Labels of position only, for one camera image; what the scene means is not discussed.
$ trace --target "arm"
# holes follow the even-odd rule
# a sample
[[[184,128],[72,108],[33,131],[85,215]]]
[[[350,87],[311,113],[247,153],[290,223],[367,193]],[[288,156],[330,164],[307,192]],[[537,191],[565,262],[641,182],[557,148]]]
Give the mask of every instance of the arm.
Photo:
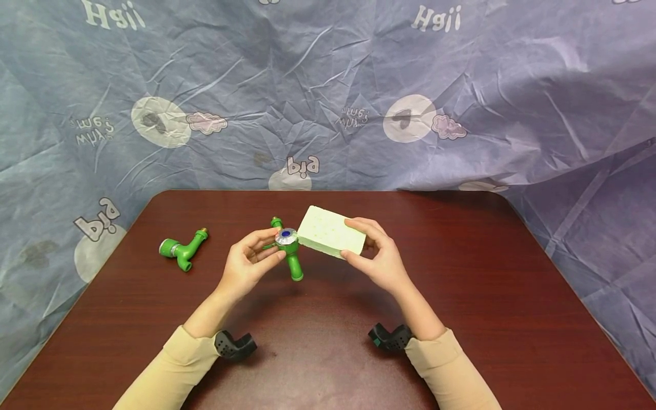
[[[426,381],[441,410],[498,410],[496,397],[464,354],[453,332],[446,328],[410,280],[392,238],[378,222],[364,218],[346,220],[365,234],[365,249],[373,259],[349,251],[342,256],[388,291],[399,304],[414,337],[405,348],[417,373]]]
[[[255,231],[230,248],[221,282],[170,337],[113,410],[179,410],[219,357],[214,346],[232,308],[285,258],[272,243],[277,228]]]

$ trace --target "person's left hand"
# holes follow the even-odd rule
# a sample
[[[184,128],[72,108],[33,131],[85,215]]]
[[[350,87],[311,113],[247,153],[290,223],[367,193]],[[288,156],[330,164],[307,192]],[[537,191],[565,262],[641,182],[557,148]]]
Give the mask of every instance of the person's left hand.
[[[262,276],[286,256],[277,247],[262,250],[275,241],[280,228],[254,231],[230,247],[226,267],[216,290],[235,302],[253,290]]]

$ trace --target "white sponge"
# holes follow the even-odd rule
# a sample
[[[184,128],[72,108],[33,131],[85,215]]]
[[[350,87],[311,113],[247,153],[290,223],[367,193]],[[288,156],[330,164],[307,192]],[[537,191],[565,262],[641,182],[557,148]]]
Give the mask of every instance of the white sponge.
[[[345,216],[311,205],[298,227],[298,242],[316,251],[343,259],[341,250],[362,252],[367,237],[344,224]]]

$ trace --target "dark red table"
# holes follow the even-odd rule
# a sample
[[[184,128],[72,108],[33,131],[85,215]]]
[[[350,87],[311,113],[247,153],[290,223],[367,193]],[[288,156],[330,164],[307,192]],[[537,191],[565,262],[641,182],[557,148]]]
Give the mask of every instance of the dark red table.
[[[0,408],[111,409],[214,289],[229,246],[273,216],[298,227],[309,205],[382,224],[504,409],[656,408],[502,197],[268,191],[153,198]],[[188,274],[158,255],[162,239],[202,227],[210,237]],[[233,312],[227,329],[259,349],[219,359],[186,408],[436,408],[407,358],[367,337],[402,322],[394,301],[344,261],[307,248],[300,261],[303,281],[280,264]]]

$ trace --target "green plastic pipe fitting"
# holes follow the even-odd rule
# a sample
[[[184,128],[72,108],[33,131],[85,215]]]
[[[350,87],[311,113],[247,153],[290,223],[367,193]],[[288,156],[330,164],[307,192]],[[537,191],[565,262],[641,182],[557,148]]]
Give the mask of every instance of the green plastic pipe fitting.
[[[283,221],[275,216],[271,219],[271,227],[281,228],[276,234],[275,246],[278,246],[278,250],[287,253],[285,259],[287,260],[289,270],[291,271],[291,279],[295,282],[302,280],[303,271],[300,269],[300,262],[298,261],[298,234],[296,233],[296,230],[292,228],[283,228]]]
[[[189,272],[189,269],[192,268],[192,263],[189,261],[201,243],[207,239],[209,234],[207,233],[207,228],[196,231],[196,235],[189,245],[181,245],[180,242],[174,239],[164,239],[164,241],[159,246],[159,254],[167,258],[177,258],[178,266],[185,272]]]

